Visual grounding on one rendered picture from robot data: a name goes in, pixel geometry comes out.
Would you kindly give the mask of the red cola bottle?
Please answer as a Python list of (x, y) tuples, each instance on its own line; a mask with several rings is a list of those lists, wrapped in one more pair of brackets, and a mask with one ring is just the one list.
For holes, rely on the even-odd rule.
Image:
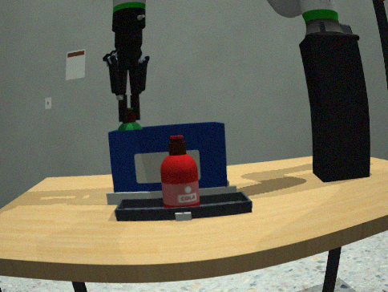
[(169, 155), (160, 167), (164, 208), (200, 206), (197, 165), (183, 138), (170, 136)]

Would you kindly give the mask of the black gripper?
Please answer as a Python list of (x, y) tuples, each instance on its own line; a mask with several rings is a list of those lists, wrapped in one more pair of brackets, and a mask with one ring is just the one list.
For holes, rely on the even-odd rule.
[[(140, 120), (139, 98), (145, 91), (149, 56), (142, 54), (143, 28), (128, 26), (115, 31), (115, 53), (107, 57), (111, 92), (119, 101), (119, 122), (127, 121), (127, 69), (131, 88), (131, 107)], [(138, 54), (139, 53), (139, 54)], [(119, 63), (117, 63), (117, 61)], [(139, 72), (138, 72), (139, 71)]]

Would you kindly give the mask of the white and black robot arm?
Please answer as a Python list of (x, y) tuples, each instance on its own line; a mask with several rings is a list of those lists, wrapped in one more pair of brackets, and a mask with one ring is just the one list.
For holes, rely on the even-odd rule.
[[(338, 21), (334, 0), (267, 0), (281, 16), (295, 18), (302, 14), (308, 34), (353, 34), (350, 25)], [(145, 27), (146, 0), (113, 0), (112, 31), (128, 26)]]

